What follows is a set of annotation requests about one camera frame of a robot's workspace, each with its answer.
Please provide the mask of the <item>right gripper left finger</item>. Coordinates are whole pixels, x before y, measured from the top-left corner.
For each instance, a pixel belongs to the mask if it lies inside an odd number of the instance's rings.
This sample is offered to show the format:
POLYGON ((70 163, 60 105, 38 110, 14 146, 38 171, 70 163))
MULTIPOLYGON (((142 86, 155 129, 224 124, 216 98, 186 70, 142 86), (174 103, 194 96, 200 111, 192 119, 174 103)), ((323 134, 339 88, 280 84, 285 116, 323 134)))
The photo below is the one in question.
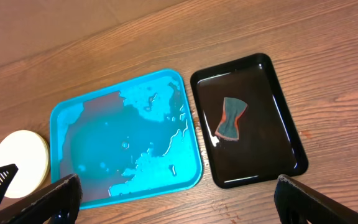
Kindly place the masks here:
POLYGON ((0 224, 74 223, 82 195, 80 178, 70 174, 0 210, 0 224))

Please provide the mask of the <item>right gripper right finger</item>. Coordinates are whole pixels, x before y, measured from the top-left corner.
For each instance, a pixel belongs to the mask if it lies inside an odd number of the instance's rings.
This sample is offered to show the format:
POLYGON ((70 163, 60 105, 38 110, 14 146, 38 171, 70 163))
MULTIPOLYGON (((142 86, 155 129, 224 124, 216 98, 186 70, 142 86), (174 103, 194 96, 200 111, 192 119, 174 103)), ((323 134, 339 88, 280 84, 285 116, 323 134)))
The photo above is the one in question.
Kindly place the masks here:
POLYGON ((282 223, 358 223, 358 213, 287 175, 280 175, 274 203, 282 223))

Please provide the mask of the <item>yellow plate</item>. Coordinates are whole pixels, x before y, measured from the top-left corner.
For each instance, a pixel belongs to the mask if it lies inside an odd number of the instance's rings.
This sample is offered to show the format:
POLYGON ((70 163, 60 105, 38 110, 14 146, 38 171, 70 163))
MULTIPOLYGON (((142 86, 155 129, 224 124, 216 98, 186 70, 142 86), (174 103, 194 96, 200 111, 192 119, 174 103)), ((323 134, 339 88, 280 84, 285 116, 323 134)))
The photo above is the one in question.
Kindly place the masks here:
POLYGON ((18 168, 7 188, 7 198, 22 198, 39 188, 49 172, 49 145, 39 134, 19 130, 0 143, 0 167, 15 164, 18 168))

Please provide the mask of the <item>red sponge with green scourer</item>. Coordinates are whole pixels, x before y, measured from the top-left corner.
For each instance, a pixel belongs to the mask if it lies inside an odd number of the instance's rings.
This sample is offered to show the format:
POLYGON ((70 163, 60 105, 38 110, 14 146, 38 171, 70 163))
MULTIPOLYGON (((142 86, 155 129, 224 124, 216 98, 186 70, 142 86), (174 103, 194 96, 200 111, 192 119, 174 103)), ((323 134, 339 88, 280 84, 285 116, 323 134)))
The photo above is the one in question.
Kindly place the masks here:
POLYGON ((215 130, 215 135, 227 141, 238 141, 238 120, 247 108, 248 104, 244 101, 237 98, 225 97, 222 117, 215 130))

